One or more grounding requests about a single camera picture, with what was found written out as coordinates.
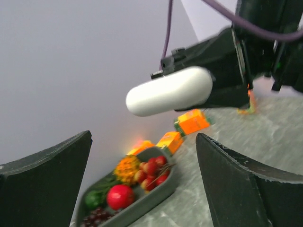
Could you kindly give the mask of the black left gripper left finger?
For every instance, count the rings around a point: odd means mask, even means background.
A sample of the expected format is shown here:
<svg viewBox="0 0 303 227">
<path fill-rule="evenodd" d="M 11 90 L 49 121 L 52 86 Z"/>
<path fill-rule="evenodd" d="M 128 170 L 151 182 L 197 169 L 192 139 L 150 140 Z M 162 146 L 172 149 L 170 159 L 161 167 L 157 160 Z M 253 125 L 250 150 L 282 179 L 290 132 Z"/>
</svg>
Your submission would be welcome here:
<svg viewBox="0 0 303 227">
<path fill-rule="evenodd" d="M 92 145 L 83 131 L 53 147 L 0 165 L 2 227 L 68 227 Z"/>
</svg>

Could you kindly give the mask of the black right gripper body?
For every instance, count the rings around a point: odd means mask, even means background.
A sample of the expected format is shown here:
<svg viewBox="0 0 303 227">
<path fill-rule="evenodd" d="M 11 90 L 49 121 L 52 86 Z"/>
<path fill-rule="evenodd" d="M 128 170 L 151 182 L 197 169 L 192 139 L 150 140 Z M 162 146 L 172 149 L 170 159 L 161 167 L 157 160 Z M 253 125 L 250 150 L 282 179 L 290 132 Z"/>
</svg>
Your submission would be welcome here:
<svg viewBox="0 0 303 227">
<path fill-rule="evenodd" d="M 301 0 L 239 0 L 236 15 L 275 33 L 297 30 L 303 13 Z M 259 75 L 274 79 L 272 90 L 282 86 L 303 90 L 303 40 L 283 43 L 257 37 L 244 28 L 234 26 L 241 42 L 246 71 L 252 82 Z"/>
</svg>

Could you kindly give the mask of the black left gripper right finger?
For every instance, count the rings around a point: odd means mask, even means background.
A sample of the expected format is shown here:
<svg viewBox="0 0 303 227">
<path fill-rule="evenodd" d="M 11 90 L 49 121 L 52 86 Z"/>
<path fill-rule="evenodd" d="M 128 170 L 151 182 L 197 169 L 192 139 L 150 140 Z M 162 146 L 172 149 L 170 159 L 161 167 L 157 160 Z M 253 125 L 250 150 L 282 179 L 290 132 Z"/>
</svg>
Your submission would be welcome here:
<svg viewBox="0 0 303 227">
<path fill-rule="evenodd" d="M 211 137 L 196 152 L 215 227 L 301 227 L 303 177 L 251 159 Z"/>
</svg>

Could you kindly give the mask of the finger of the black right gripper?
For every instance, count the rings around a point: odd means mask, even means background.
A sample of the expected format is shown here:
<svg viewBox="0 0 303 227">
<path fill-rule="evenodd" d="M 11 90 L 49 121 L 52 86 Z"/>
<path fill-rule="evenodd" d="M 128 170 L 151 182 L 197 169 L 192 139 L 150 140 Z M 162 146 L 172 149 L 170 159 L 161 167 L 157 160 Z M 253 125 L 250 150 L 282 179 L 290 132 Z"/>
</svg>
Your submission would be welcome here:
<svg viewBox="0 0 303 227">
<path fill-rule="evenodd" d="M 151 74 L 152 80 L 192 66 L 205 68 L 212 74 L 213 88 L 206 102 L 177 111 L 224 107 L 243 109 L 249 106 L 249 82 L 245 75 L 244 58 L 231 27 L 188 48 L 173 50 L 160 63 L 160 70 Z"/>
</svg>

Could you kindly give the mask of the white oval charging case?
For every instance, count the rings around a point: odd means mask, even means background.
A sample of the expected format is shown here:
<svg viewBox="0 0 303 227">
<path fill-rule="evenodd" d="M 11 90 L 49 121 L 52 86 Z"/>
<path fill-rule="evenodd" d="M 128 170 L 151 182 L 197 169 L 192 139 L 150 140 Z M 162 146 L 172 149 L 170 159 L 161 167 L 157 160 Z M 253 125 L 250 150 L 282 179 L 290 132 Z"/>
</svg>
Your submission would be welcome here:
<svg viewBox="0 0 303 227">
<path fill-rule="evenodd" d="M 125 103 L 129 112 L 146 117 L 204 104 L 212 88 L 210 71 L 192 66 L 133 87 Z"/>
</svg>

